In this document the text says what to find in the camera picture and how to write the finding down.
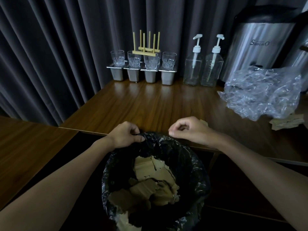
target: black garbage bag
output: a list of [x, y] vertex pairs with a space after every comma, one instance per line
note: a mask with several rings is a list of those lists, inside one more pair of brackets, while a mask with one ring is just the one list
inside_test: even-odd
[[111, 220], [115, 220], [116, 207], [108, 201], [111, 192], [131, 187], [129, 178], [136, 178], [133, 171], [137, 156], [154, 156], [163, 160], [175, 176], [180, 187], [179, 202], [165, 206], [152, 206], [147, 212], [129, 216], [129, 223], [142, 230], [191, 230], [200, 220], [204, 199], [210, 193], [210, 181], [203, 163], [188, 147], [175, 139], [147, 132], [142, 143], [116, 149], [111, 153], [102, 177], [102, 201]]

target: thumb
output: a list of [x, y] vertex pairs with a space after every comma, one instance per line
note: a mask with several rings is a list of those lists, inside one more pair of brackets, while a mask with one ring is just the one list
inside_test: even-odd
[[134, 141], [137, 143], [143, 142], [145, 140], [145, 138], [140, 135], [134, 135], [133, 138], [134, 138]]
[[189, 132], [184, 131], [169, 131], [169, 135], [178, 139], [188, 139]]

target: left hand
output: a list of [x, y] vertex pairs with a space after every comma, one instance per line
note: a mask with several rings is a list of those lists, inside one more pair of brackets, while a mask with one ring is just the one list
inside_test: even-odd
[[122, 124], [118, 124], [118, 126], [103, 139], [107, 138], [111, 140], [113, 148], [122, 148], [128, 147], [135, 142], [143, 142], [145, 140], [143, 136], [133, 135], [139, 133], [140, 130], [135, 124], [126, 121]]

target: wooden tabletop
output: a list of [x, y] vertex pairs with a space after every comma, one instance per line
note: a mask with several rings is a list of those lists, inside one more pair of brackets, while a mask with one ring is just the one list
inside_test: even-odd
[[0, 210], [75, 134], [0, 116]]
[[270, 118], [266, 116], [257, 122], [242, 119], [226, 107], [218, 90], [222, 88], [192, 87], [183, 85], [181, 80], [171, 86], [162, 85], [161, 81], [154, 84], [144, 80], [138, 83], [111, 81], [61, 127], [108, 134], [118, 124], [129, 121], [143, 131], [167, 134], [168, 128], [179, 118], [196, 116], [207, 121], [211, 128], [232, 136], [263, 156], [308, 165], [308, 130], [303, 125], [273, 131]]

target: dark floor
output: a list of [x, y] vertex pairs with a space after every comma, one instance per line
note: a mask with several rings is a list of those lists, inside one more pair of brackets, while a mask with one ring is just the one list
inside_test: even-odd
[[[81, 154], [99, 138], [78, 133], [16, 197]], [[207, 168], [213, 154], [197, 152], [197, 155]], [[107, 159], [108, 156], [90, 177], [61, 230], [115, 230], [101, 201], [101, 176]], [[308, 175], [308, 167], [284, 166]], [[226, 155], [218, 157], [210, 172], [210, 182], [212, 193], [205, 202], [201, 222], [194, 230], [294, 230]]]

